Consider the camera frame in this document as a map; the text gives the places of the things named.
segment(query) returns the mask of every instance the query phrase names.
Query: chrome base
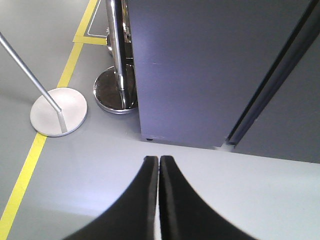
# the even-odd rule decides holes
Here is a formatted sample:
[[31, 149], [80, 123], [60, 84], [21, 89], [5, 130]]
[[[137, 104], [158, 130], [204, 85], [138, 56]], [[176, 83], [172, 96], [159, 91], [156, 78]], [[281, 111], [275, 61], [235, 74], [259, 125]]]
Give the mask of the chrome base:
[[[114, 67], [109, 67], [95, 80], [93, 95], [98, 105], [113, 114], [128, 114], [138, 110], [134, 67], [126, 65], [128, 91], [119, 91]], [[124, 102], [129, 101], [127, 108]]]

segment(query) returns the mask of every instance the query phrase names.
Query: gray floor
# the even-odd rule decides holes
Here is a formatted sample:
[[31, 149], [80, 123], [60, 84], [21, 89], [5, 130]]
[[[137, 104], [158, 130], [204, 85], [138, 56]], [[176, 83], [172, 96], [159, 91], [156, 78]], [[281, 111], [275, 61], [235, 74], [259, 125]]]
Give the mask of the gray floor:
[[[1, 32], [48, 90], [87, 4], [1, 1]], [[8, 240], [58, 240], [76, 231], [120, 196], [147, 155], [173, 155], [206, 202], [253, 236], [319, 239], [320, 164], [145, 142], [138, 113], [113, 115], [95, 103], [94, 81], [111, 65], [105, 46], [84, 45], [69, 86], [85, 96], [87, 118], [74, 133], [47, 139]], [[0, 76], [2, 212], [36, 135], [29, 113], [39, 93], [2, 48]], [[156, 226], [160, 239], [158, 218]]]

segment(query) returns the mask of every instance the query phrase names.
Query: yellow tape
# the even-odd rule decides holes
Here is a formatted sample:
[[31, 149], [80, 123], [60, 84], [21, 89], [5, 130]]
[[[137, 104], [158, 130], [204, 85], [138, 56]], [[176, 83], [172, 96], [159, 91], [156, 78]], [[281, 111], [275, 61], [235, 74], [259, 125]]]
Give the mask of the yellow tape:
[[39, 156], [47, 137], [36, 134], [30, 151], [26, 157], [19, 177], [14, 185], [9, 201], [7, 202], [0, 220], [0, 240], [6, 240], [15, 220], [20, 203], [25, 195], [31, 176], [34, 172]]
[[107, 45], [105, 38], [91, 36], [74, 36], [73, 42], [83, 44]]
[[81, 22], [78, 26], [78, 29], [75, 33], [76, 36], [84, 36], [85, 35], [89, 21], [91, 19], [91, 16], [92, 16], [94, 10], [95, 10], [97, 2], [98, 2], [98, 0], [90, 0], [89, 1], [88, 5], [86, 7], [86, 10], [83, 14], [83, 17], [81, 19]]
[[68, 61], [61, 75], [61, 78], [58, 82], [58, 85], [56, 86], [57, 88], [66, 88], [68, 86], [72, 74], [74, 73], [83, 46], [83, 43], [74, 43]]

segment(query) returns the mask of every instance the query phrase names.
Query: stanchion post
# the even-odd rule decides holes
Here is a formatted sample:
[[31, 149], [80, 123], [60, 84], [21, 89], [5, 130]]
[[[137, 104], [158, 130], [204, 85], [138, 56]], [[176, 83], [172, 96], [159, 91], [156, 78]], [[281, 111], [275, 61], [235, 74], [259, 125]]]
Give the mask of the stanchion post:
[[[104, 71], [95, 81], [93, 94], [98, 105], [114, 114], [126, 114], [137, 109], [134, 67], [126, 61], [124, 34], [124, 0], [106, 0], [109, 39], [114, 66]], [[128, 26], [128, 13], [125, 12]]]

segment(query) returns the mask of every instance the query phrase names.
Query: white round base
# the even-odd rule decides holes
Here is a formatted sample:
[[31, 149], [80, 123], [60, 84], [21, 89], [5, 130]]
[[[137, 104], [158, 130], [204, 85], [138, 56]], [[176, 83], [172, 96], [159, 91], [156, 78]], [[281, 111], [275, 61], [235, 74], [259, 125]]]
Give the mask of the white round base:
[[62, 132], [58, 114], [44, 96], [40, 96], [31, 108], [32, 126], [48, 137], [61, 137], [72, 133], [86, 119], [88, 106], [85, 97], [77, 90], [66, 87], [50, 90], [49, 94], [62, 109], [67, 132]]

